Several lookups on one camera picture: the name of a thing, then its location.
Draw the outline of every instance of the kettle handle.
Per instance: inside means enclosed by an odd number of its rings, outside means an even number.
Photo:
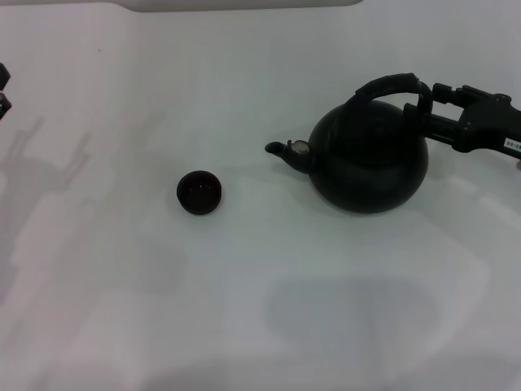
[[[373,99],[392,94],[418,94],[418,110],[430,114],[432,112],[432,92],[413,73],[380,77],[370,81],[357,90],[356,94],[345,103],[340,113],[340,124],[345,123],[352,112],[357,112],[368,105]]]

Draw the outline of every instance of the label sticker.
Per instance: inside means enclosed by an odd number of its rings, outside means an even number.
[[[505,138],[505,147],[521,152],[521,143],[510,138]]]

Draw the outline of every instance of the black object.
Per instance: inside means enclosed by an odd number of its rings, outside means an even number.
[[[189,213],[211,213],[221,202],[221,183],[206,171],[194,171],[185,175],[177,185],[177,198]]]
[[[404,111],[373,99],[419,95]],[[309,142],[270,143],[265,150],[309,174],[331,203],[357,213],[377,213],[406,202],[427,172],[425,137],[459,152],[493,149],[521,159],[521,112],[503,94],[435,84],[431,91],[413,73],[382,77],[360,88],[326,114]],[[433,101],[463,108],[459,121],[431,113]]]
[[[11,108],[11,103],[7,100],[7,97],[2,93],[3,89],[6,88],[6,84],[11,78],[11,75],[7,71],[4,64],[0,63],[0,120]]]

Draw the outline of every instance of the white wall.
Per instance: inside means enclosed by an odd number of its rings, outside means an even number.
[[[256,8],[347,6],[361,0],[114,0],[123,7],[140,12],[205,11]],[[64,2],[99,2],[96,0],[0,0],[0,6]]]

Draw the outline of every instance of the kettle spout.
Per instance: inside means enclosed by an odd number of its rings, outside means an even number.
[[[293,169],[303,174],[310,174],[315,168],[315,159],[309,144],[305,141],[290,141],[287,145],[282,143],[269,143],[265,147],[266,152],[280,157],[288,163]]]

